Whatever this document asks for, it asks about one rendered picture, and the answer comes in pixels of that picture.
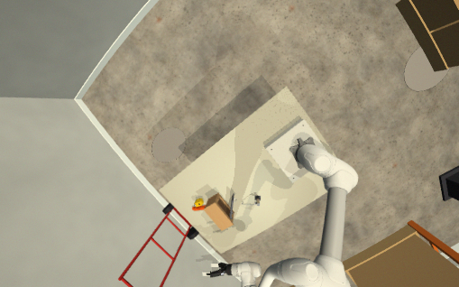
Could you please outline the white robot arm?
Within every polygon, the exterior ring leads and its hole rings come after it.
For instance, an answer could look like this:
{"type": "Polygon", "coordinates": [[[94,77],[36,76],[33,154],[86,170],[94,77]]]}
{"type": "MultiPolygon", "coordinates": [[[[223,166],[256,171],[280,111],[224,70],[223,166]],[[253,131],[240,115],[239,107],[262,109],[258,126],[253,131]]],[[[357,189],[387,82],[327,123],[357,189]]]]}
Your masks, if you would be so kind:
{"type": "MultiPolygon", "coordinates": [[[[356,186],[358,175],[349,164],[315,146],[312,137],[304,142],[301,137],[297,139],[298,144],[289,150],[298,167],[306,167],[321,176],[328,190],[319,255],[314,263],[306,258],[288,258],[269,266],[258,287],[270,287],[275,278],[295,287],[351,287],[341,257],[346,194],[356,186]]],[[[232,263],[231,266],[232,276],[241,277],[241,287],[257,287],[255,280],[261,273],[260,265],[255,262],[232,263]]]]}

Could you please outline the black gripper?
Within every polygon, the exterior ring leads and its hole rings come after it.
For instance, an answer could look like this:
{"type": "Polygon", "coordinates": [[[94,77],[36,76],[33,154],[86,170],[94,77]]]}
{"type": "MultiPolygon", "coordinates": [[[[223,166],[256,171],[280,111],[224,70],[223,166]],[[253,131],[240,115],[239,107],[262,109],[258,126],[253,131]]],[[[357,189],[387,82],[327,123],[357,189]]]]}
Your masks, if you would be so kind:
{"type": "Polygon", "coordinates": [[[223,276],[224,273],[226,273],[227,275],[232,275],[231,274],[231,266],[232,266],[232,264],[225,264],[225,263],[211,264],[211,267],[220,267],[221,269],[219,269],[217,271],[214,271],[214,272],[203,272],[203,276],[210,276],[210,278],[212,278],[212,277],[217,277],[217,276],[223,276]],[[221,270],[221,272],[220,272],[220,270],[221,270]]]}

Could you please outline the brown wooden cabinet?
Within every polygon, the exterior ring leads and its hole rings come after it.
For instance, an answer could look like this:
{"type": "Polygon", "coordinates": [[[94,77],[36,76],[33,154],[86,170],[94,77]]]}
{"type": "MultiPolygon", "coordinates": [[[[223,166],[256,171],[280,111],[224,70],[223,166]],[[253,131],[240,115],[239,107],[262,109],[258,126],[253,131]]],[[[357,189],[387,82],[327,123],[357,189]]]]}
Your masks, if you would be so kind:
{"type": "Polygon", "coordinates": [[[234,224],[234,211],[232,211],[234,199],[235,198],[233,194],[231,200],[231,207],[229,207],[229,205],[225,202],[222,196],[219,193],[217,193],[213,197],[209,198],[206,203],[204,211],[209,215],[209,217],[216,223],[216,225],[221,230],[224,230],[234,224]],[[211,205],[209,203],[211,203],[211,205]]]}

